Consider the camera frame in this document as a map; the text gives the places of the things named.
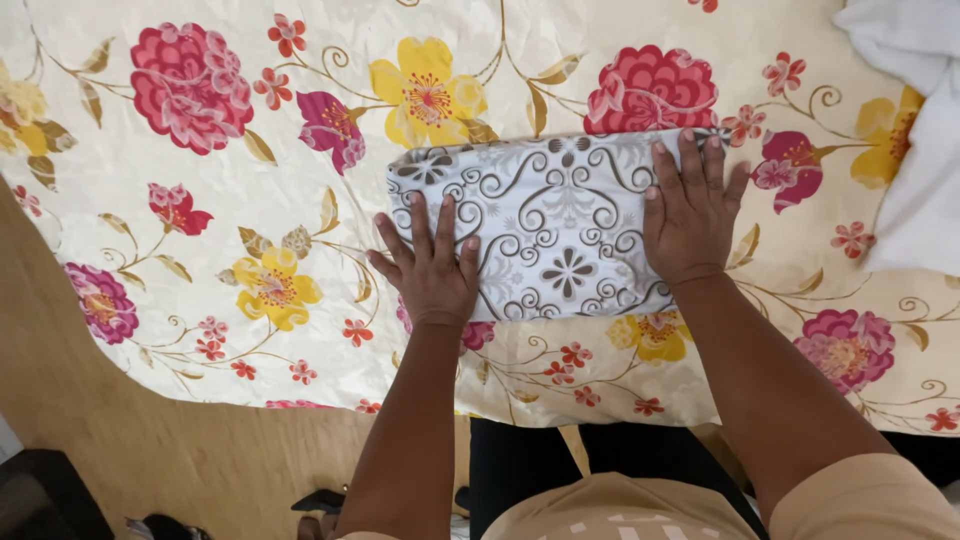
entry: floral bedspread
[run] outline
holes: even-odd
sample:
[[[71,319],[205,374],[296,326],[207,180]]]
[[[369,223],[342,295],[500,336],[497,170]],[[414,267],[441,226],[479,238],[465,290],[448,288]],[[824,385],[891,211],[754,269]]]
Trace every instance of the floral bedspread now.
[[[410,330],[364,250],[406,149],[732,130],[729,271],[871,422],[960,434],[960,280],[866,274],[922,98],[841,0],[56,0],[0,17],[0,171],[93,339],[183,400],[376,413]],[[676,311],[474,323],[457,411],[717,421]]]

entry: gray patterned fabric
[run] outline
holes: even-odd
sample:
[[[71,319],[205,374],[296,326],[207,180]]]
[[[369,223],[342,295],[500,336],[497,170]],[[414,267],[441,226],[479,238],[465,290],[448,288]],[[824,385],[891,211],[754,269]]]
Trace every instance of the gray patterned fabric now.
[[[673,299],[643,254],[643,193],[657,183],[652,145],[677,157],[679,131],[412,150],[387,167],[394,221],[409,242],[410,193],[431,228],[453,195],[457,252],[481,240],[472,321],[660,311]],[[728,132],[695,132],[729,144]]]

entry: folded fabric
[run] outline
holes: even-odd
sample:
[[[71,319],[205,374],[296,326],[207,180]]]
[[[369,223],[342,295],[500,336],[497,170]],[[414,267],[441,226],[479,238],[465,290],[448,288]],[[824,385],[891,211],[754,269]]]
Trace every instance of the folded fabric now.
[[[929,268],[960,274],[960,1],[850,0],[834,16],[873,66],[927,97],[909,130],[900,172],[876,219],[876,246],[865,270]]]
[[[643,193],[657,182],[652,145],[678,157],[679,131],[412,150],[387,167],[394,221],[410,242],[410,193],[432,230],[453,196],[457,252],[481,240],[472,321],[660,311],[673,299],[643,253]]]

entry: person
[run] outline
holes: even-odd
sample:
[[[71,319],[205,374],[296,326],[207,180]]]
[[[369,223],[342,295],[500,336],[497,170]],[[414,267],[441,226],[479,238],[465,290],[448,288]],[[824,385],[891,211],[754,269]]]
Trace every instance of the person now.
[[[724,272],[749,163],[734,167],[725,187],[716,136],[702,154],[690,130],[678,143],[682,173],[662,143],[653,150],[659,187],[645,194],[643,247],[693,335],[759,516],[685,428],[580,426],[592,472],[581,479],[556,429],[473,418],[471,539],[960,538],[960,518],[940,492]],[[450,197],[433,239],[423,197],[411,200],[412,250],[385,214],[374,219],[393,261],[368,257],[403,295],[413,333],[335,538],[449,537],[454,379],[480,246],[469,238],[454,256]],[[857,362],[857,350],[845,353]]]

